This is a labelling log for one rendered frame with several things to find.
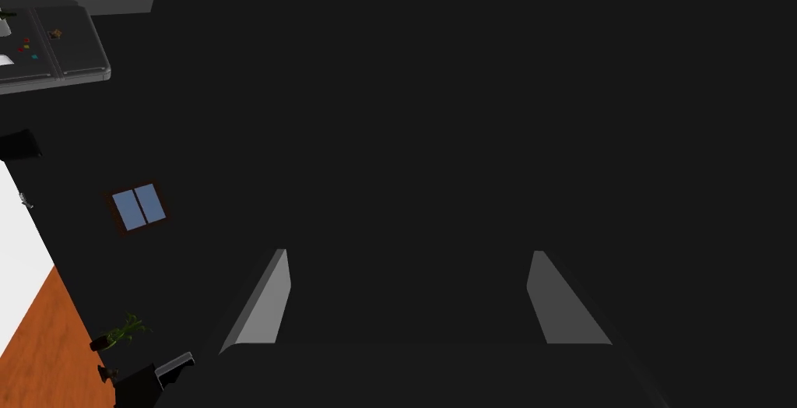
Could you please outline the green potted plant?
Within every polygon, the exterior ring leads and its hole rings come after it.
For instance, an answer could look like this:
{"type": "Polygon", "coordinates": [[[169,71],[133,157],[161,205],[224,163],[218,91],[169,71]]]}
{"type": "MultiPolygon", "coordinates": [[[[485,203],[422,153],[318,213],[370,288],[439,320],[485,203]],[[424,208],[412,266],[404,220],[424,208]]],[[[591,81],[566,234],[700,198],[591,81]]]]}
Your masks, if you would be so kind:
{"type": "Polygon", "coordinates": [[[126,313],[125,322],[122,327],[102,332],[96,339],[90,342],[89,348],[93,352],[107,350],[122,340],[131,342],[134,334],[147,331],[151,332],[151,329],[143,325],[141,319],[136,315],[126,313]]]}

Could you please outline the blue window with dark frame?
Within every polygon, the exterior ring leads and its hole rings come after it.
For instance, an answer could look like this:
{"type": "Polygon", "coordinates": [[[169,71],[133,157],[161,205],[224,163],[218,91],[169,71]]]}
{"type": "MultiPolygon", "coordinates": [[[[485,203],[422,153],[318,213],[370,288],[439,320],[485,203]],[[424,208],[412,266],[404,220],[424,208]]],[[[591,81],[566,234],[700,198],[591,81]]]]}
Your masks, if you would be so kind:
{"type": "Polygon", "coordinates": [[[157,181],[142,181],[104,194],[114,225],[120,236],[146,230],[169,218],[157,181]]]}

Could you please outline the grey fridge with magnets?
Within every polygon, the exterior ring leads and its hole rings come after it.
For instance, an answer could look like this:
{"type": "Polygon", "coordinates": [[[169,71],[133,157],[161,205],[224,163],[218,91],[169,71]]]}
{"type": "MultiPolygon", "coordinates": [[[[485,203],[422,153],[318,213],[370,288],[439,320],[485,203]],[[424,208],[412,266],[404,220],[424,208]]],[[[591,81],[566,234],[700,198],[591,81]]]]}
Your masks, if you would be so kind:
{"type": "Polygon", "coordinates": [[[79,5],[6,9],[0,19],[0,95],[103,82],[111,65],[79,5]]]}

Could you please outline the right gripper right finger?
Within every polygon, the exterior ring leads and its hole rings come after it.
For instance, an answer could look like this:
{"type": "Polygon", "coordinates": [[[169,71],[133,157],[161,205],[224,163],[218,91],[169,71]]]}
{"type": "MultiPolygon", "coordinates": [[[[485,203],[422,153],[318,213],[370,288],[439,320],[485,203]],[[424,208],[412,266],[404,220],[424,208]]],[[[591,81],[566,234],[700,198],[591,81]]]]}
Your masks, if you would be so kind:
{"type": "Polygon", "coordinates": [[[638,355],[611,312],[601,306],[583,273],[558,251],[535,250],[526,281],[528,298],[549,344],[609,345],[638,355]]]}

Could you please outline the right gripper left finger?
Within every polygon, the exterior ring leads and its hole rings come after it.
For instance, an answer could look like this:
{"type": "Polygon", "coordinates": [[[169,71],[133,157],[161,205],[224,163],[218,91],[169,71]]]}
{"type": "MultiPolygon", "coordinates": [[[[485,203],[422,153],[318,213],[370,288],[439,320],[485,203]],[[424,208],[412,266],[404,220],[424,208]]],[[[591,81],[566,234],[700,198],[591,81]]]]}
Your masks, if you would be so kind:
{"type": "Polygon", "coordinates": [[[274,343],[292,287],[287,250],[256,266],[223,313],[200,356],[217,356],[238,343],[274,343]]]}

